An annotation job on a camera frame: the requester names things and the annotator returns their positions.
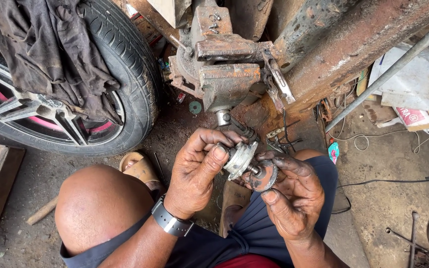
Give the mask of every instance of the tan sandal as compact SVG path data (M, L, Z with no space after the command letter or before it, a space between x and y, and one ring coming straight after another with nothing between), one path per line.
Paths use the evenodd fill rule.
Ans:
M219 223L219 236L223 237L224 230L224 212L230 205L237 204L245 207L249 204L252 191L233 181L226 181L223 190L223 206L221 209L221 220Z
M129 161L134 161L135 163L125 170ZM126 154L120 161L119 170L124 174L134 176L145 184L151 181L160 182L152 168L150 160L139 152L130 152Z

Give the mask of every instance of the forearm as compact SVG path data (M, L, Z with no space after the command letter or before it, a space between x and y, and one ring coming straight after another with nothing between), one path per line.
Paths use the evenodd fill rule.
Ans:
M166 233L150 216L99 268L164 267L178 237Z
M348 268L322 241L317 232L305 241L285 240L295 268Z

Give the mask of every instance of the black tire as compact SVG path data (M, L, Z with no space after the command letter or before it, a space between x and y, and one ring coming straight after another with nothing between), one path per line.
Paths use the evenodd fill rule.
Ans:
M122 132L94 146L76 146L43 140L0 122L0 134L23 144L64 155L102 157L124 153L140 144L158 115L162 76L145 38L110 0L82 0L80 12L104 61L121 88L117 94L125 110Z

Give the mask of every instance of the hand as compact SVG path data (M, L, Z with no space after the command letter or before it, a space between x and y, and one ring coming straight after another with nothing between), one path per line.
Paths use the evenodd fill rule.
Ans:
M228 161L229 155L218 142L233 147L247 138L234 131L199 128L178 152L170 187L164 200L165 209L180 219L189 219L208 204L213 179Z
M314 168L275 150L259 153L254 158L271 159L282 171L273 188L261 193L279 234L288 241L309 239L324 204L324 189ZM247 186L250 175L246 172L242 177Z

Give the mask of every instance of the white wire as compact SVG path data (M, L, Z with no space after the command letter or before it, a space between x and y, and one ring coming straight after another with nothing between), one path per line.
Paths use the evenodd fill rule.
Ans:
M357 134L357 135L355 135L355 136L353 136L353 137L350 137L350 138L348 138L348 139L339 139L339 138L336 138L336 137L332 137L332 135L329 133L329 132L327 132L327 134L329 134L329 136L330 137L332 137L332 138L334 138L335 140L337 140L337 141L348 141L348 140L351 140L351 139L354 139L354 146L355 146L355 148L357 149L357 150L359 150L359 151L365 151L367 148L368 148L368 146L370 145L370 142L369 142L369 140L368 140L368 138L374 138L374 137L382 137L382 136L386 136L386 135L389 135L389 134L393 134L393 133L397 133L397 132L405 132L405 131L408 131L408 130L397 130L397 131L393 131L393 132L389 132L389 133L385 133L385 134L382 134L382 135L364 135L364 134ZM429 140L429 138L427 138L426 140L424 140L422 143L420 143L420 135L418 135L418 133L417 132L414 132L416 135L417 135L417 138L418 138L418 146L416 146L415 147L415 149L413 149L413 153L416 155L416 154L418 154L419 152L420 152L420 146L421 145L423 145L424 143L426 143L426 141L428 141ZM366 139L366 147L365 147L365 149L360 149L358 146L357 146L357 138L359 138L359 137L364 137L365 139Z

